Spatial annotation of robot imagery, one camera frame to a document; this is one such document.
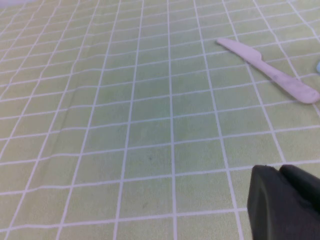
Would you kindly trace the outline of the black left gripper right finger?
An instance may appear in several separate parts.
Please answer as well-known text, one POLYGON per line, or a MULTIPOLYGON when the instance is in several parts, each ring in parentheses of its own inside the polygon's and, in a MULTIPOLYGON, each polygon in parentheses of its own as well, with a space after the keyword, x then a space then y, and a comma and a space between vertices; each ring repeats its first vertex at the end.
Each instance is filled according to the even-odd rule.
POLYGON ((282 165, 279 172, 291 186, 320 213, 320 179, 294 165, 282 165))

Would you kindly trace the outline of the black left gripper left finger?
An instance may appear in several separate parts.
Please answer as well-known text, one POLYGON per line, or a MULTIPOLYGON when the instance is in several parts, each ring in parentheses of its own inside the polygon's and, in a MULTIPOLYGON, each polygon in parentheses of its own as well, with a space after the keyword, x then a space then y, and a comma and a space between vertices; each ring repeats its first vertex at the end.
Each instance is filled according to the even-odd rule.
POLYGON ((318 240, 320 213, 300 196, 280 169, 255 165, 247 212, 254 240, 318 240))

